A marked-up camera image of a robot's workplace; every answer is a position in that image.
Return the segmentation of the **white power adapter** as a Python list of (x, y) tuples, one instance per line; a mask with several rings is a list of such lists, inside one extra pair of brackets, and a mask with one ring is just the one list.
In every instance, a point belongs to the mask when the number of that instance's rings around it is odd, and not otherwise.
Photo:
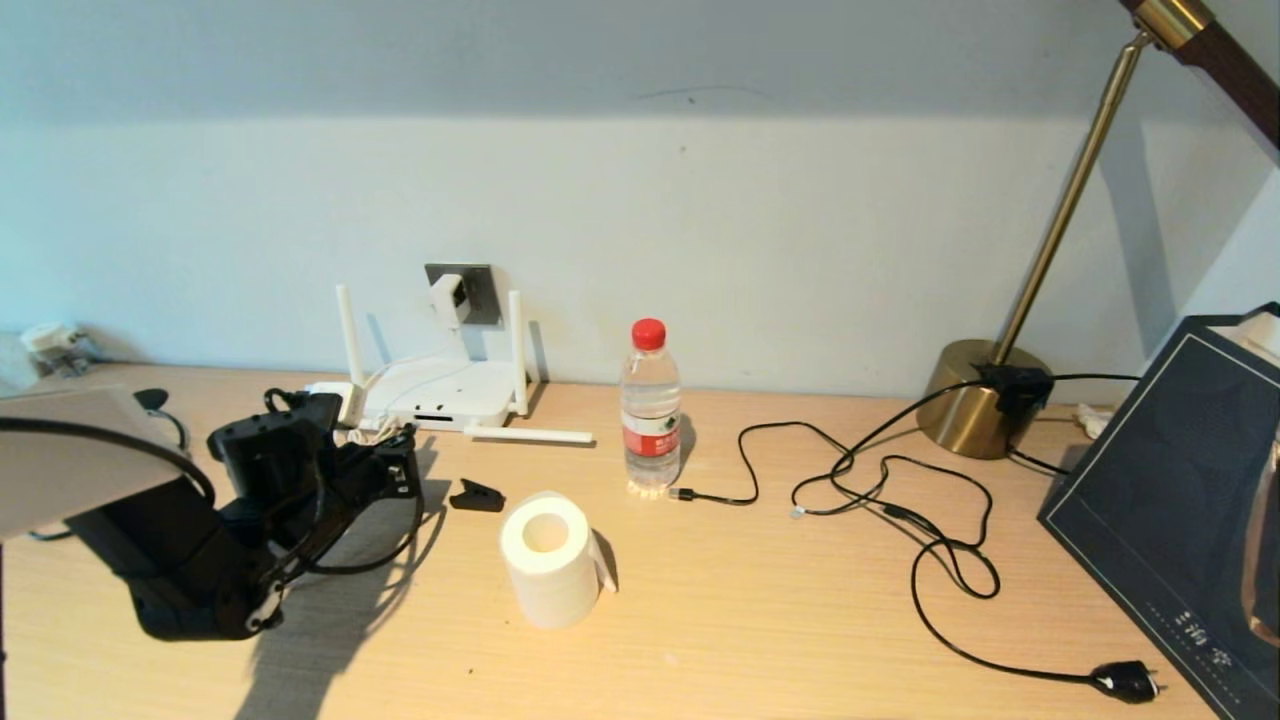
[(431, 282), (431, 305), (439, 323), (457, 331), (472, 310), (465, 277), (457, 272), (439, 275)]

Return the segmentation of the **white router with antennas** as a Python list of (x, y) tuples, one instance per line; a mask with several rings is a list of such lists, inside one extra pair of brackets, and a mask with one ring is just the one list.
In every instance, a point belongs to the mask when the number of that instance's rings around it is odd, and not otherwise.
[(360, 366), (358, 341), (349, 291), (335, 287), (346, 347), (349, 382), (365, 388), (364, 419), (346, 430), (348, 439), (369, 443), (369, 432), (406, 423), (425, 430), (456, 430), (479, 439), (511, 439), (553, 445), (591, 445), (594, 437), (581, 430), (508, 427), (511, 416), (529, 416), (530, 379), (526, 363), (524, 299), (508, 292), (506, 324), (511, 345), (507, 360), (474, 361), (442, 354), (401, 359), (369, 375)]

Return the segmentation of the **small black clip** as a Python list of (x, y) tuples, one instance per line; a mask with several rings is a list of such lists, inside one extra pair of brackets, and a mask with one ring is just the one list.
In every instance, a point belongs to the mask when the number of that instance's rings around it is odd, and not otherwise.
[(503, 512), (506, 497), (498, 489), (470, 480), (460, 479), (460, 492), (448, 498), (453, 509), (472, 512)]

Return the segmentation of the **white toilet paper roll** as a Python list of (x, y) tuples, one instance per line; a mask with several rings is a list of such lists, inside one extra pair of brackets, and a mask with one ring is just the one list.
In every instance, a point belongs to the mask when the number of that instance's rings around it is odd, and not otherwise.
[(595, 528), (567, 496), (543, 491), (511, 509), (498, 547), (525, 619), (540, 629), (584, 620), (618, 582)]

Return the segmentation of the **clear red-capped water bottle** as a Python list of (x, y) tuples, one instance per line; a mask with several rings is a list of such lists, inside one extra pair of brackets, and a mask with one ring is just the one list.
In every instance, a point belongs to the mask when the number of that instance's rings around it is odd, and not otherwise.
[(682, 462), (682, 383), (667, 346), (666, 324), (632, 324), (620, 380), (620, 420), (627, 486), (644, 498), (667, 496)]

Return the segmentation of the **cream flat panel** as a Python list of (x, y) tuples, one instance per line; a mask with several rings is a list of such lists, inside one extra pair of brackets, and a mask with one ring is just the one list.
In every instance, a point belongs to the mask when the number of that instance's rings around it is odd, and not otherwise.
[[(41, 420), (106, 430), (191, 460), (187, 428), (146, 413), (123, 386), (0, 398), (0, 420)], [(0, 428), (0, 544), (187, 475), (165, 457), (105, 439)]]

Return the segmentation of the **brass desk lamp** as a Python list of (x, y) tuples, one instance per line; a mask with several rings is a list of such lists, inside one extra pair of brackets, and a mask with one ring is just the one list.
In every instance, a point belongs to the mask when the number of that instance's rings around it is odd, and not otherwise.
[(1047, 404), (1057, 377), (1019, 336), (1050, 273), (1144, 50), (1156, 47), (1217, 91), (1280, 168), (1280, 83), (1217, 19), (1208, 0), (1117, 0), (1135, 33), (1117, 51), (1080, 147), (995, 340), (946, 345), (915, 406), (920, 432), (965, 457), (1007, 457)]

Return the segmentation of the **grey wall socket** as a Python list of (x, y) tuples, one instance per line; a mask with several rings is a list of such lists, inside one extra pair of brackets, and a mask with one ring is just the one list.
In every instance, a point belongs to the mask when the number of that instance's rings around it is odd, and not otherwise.
[[(492, 266), (488, 264), (449, 264), (428, 263), (424, 265), (429, 284), (439, 275), (457, 272), (465, 277), (470, 293), (472, 310), (463, 325), (498, 325), (500, 323), (500, 301), (497, 295), (497, 286), (493, 278)], [(431, 309), (433, 299), (430, 292)]]

